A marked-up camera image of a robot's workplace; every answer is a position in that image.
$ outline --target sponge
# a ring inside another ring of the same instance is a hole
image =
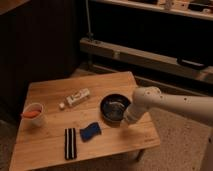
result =
[[[81,139],[85,142],[90,140],[93,136],[101,134],[101,129],[98,122],[93,122],[84,129],[80,129]]]

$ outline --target wooden table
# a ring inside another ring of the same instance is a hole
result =
[[[160,144],[149,113],[136,124],[123,130],[110,127],[101,117],[100,102],[109,94],[119,93],[131,100],[136,87],[131,72],[84,76],[70,79],[32,83],[29,86],[25,106],[39,102],[44,105],[46,125],[29,129],[23,121],[17,134],[10,170],[31,170],[77,162],[118,153],[141,150]],[[88,88],[91,96],[87,101],[59,110],[63,99],[82,88]],[[79,129],[98,122],[102,134],[88,142],[81,140]],[[64,159],[64,130],[76,128],[77,159]]]

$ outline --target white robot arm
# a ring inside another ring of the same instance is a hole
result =
[[[133,124],[152,107],[168,110],[213,126],[213,97],[164,94],[157,87],[136,88],[132,95],[132,103],[124,112],[123,121]]]

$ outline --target floor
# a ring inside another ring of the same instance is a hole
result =
[[[72,77],[93,75],[78,68]],[[150,114],[159,133],[161,145],[147,149],[141,159],[137,152],[118,154],[40,169],[41,171],[199,171],[211,128],[196,121],[160,109]],[[7,171],[17,128],[0,120],[0,171]]]

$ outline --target black bowl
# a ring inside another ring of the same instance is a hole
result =
[[[110,94],[101,101],[103,118],[111,123],[120,123],[123,113],[129,106],[130,100],[121,94]]]

